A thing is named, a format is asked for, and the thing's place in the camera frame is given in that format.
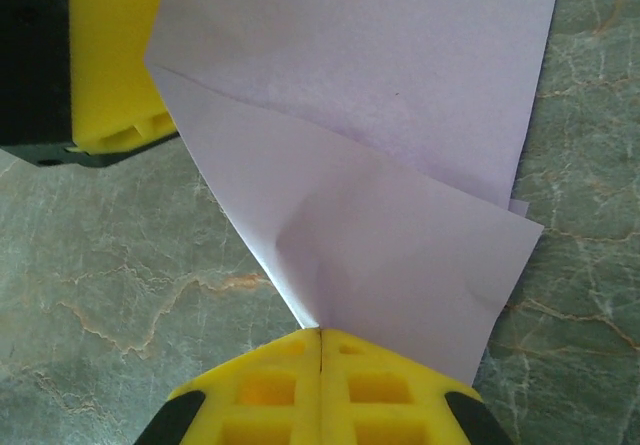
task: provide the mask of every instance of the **black rubber grip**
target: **black rubber grip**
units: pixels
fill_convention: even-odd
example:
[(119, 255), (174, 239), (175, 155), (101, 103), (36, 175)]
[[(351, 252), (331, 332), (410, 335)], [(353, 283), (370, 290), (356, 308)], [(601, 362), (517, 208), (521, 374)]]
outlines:
[(180, 445), (205, 398), (204, 392), (195, 390), (169, 400), (134, 445)]
[(484, 403), (460, 392), (449, 392), (445, 398), (471, 445), (513, 445)]

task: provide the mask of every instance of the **yellow plastic object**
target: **yellow plastic object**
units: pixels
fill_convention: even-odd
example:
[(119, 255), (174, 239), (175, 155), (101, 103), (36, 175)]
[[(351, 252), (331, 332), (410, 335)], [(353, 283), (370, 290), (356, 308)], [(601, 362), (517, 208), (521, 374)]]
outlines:
[(175, 132), (143, 62), (160, 0), (69, 0), (73, 141), (128, 152)]
[(206, 399), (183, 445), (468, 445), (445, 394), (470, 387), (336, 330), (301, 330), (175, 390)]
[(319, 445), (319, 330), (301, 330), (220, 365), (175, 390), (206, 399), (184, 445)]
[(322, 332), (323, 444), (468, 445), (445, 394), (472, 388), (338, 330)]

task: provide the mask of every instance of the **folded paper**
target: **folded paper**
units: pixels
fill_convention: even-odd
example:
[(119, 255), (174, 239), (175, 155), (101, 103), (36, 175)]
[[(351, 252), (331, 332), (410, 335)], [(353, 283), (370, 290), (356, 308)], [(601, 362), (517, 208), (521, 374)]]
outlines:
[(509, 196), (552, 8), (163, 0), (147, 64), (302, 326), (470, 383), (542, 230)]

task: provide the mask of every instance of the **square opening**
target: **square opening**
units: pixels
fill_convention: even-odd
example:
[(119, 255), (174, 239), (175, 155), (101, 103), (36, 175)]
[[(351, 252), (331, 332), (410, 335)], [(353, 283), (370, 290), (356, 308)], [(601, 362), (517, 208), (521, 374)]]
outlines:
[(241, 405), (293, 405), (296, 394), (295, 375), (282, 371), (258, 371), (244, 377), (238, 389)]
[(216, 445), (289, 445), (291, 424), (234, 420), (222, 426)]
[(349, 376), (349, 397), (353, 403), (411, 403), (404, 377), (391, 372), (361, 372)]
[(407, 420), (358, 422), (357, 445), (427, 445), (424, 424)]

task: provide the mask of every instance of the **marble countertop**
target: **marble countertop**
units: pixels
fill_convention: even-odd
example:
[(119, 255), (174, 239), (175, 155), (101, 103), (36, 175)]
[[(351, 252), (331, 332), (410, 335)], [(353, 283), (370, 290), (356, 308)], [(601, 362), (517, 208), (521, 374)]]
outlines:
[[(518, 444), (640, 443), (640, 0), (558, 0), (517, 198), (547, 228), (476, 387)], [(0, 153), (0, 443), (131, 443), (296, 322), (174, 140)]]

